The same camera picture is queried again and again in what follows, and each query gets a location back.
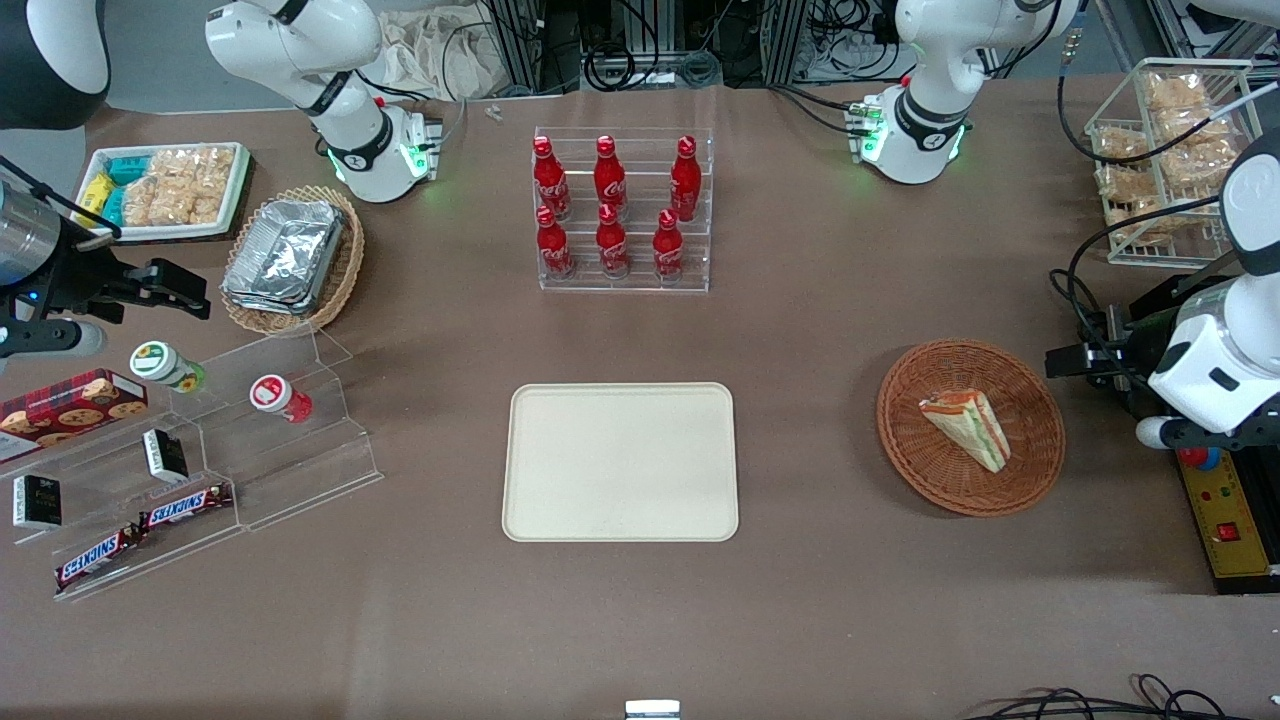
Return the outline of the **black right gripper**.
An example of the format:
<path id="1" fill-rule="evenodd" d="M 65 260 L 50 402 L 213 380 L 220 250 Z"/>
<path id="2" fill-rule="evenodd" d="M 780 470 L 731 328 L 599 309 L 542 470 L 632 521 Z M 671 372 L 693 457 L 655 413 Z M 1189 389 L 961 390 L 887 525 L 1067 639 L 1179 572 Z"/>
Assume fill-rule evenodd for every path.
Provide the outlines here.
<path id="1" fill-rule="evenodd" d="M 76 314 L 122 324 L 125 305 L 210 318 L 205 278 L 163 258 L 136 268 L 115 256 L 114 243 L 113 234 L 60 234 L 33 274 L 33 318 Z"/>

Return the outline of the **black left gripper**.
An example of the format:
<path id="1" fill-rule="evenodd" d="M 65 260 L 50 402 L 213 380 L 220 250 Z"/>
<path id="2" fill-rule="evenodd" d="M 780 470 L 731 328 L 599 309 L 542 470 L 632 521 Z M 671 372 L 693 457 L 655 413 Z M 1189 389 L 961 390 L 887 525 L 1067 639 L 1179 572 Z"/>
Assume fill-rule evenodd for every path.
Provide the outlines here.
<path id="1" fill-rule="evenodd" d="M 1166 309 L 1129 316 L 1117 304 L 1085 311 L 1085 337 L 1046 352 L 1046 378 L 1088 375 L 1121 378 L 1126 389 L 1153 393 L 1149 377 L 1166 352 Z"/>

